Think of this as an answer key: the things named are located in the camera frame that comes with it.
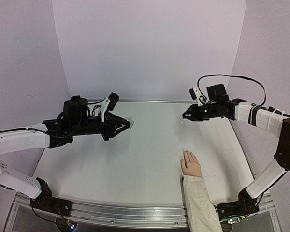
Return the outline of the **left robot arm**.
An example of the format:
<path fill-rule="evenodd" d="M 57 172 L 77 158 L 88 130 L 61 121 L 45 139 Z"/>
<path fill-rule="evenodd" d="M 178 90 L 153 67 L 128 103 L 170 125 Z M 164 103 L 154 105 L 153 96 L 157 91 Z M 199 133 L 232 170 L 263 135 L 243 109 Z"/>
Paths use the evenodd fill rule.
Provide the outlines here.
<path fill-rule="evenodd" d="M 112 113 L 119 96 L 111 93 L 101 101 L 90 103 L 81 96 L 72 96 L 64 102 L 63 111 L 56 119 L 42 122 L 47 130 L 32 127 L 0 130 L 0 156 L 29 149 L 52 149 L 72 143 L 75 136 L 100 134 L 105 141 L 116 137 L 134 122 L 131 117 L 121 118 Z M 19 171 L 9 169 L 0 160 L 0 186 L 20 192 L 33 200 L 45 211 L 56 206 L 48 184 L 33 179 Z"/>

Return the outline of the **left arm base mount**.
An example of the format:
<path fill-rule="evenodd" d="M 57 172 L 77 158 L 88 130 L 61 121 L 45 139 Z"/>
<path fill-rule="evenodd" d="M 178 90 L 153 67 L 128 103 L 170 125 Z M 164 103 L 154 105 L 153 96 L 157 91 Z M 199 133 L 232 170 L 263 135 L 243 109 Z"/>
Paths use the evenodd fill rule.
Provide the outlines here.
<path fill-rule="evenodd" d="M 30 206 L 34 209 L 59 214 L 63 217 L 69 216 L 72 210 L 72 201 L 53 197 L 48 184 L 38 177 L 36 180 L 40 184 L 41 193 L 35 199 L 30 200 Z"/>

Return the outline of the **beige sleeved forearm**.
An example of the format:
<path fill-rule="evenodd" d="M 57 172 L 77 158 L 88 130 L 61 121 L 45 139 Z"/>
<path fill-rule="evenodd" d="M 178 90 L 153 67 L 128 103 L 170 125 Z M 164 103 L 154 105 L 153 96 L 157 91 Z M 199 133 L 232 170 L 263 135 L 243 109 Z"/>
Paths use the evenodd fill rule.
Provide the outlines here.
<path fill-rule="evenodd" d="M 222 227 L 202 177 L 183 176 L 183 190 L 192 232 L 221 232 Z"/>

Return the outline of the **clear nail polish bottle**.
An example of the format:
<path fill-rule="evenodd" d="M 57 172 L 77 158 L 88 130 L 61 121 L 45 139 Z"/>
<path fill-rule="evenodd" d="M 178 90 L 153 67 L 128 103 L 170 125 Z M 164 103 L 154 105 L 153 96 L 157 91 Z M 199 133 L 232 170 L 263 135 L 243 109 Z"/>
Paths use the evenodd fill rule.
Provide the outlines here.
<path fill-rule="evenodd" d="M 131 129 L 134 125 L 133 117 L 132 116 L 126 117 L 125 120 L 129 122 L 129 124 L 130 124 L 129 129 Z"/>

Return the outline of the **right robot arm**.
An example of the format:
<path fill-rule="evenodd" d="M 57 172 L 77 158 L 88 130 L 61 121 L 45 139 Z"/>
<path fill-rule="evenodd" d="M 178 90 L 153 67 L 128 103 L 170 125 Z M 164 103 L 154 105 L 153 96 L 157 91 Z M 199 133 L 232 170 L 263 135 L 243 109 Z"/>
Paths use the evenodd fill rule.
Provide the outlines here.
<path fill-rule="evenodd" d="M 272 153 L 266 158 L 269 164 L 262 165 L 264 169 L 245 188 L 249 198 L 255 199 L 290 171 L 290 113 L 241 98 L 230 99 L 223 84 L 210 86 L 207 91 L 205 97 L 198 87 L 189 90 L 195 103 L 182 114 L 183 119 L 203 122 L 226 118 L 234 124 L 249 158 L 252 151 Z"/>

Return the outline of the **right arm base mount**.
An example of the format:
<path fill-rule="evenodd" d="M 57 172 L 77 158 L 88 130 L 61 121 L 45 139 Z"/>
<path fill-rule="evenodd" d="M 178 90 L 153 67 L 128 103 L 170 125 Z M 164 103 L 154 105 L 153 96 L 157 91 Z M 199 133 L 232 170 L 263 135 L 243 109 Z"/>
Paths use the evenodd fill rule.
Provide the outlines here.
<path fill-rule="evenodd" d="M 223 222 L 232 218 L 248 216 L 259 211 L 258 197 L 252 198 L 247 187 L 238 194 L 238 200 L 234 202 L 221 203 L 215 206 L 219 221 Z"/>

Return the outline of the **mannequin hand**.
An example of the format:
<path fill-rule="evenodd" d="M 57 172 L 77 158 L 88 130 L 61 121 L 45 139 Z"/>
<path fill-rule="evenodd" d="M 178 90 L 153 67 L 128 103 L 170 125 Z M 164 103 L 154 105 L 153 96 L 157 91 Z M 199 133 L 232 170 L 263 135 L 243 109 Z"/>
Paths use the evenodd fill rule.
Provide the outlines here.
<path fill-rule="evenodd" d="M 202 168 L 192 152 L 185 150 L 181 159 L 181 169 L 184 175 L 202 177 Z"/>

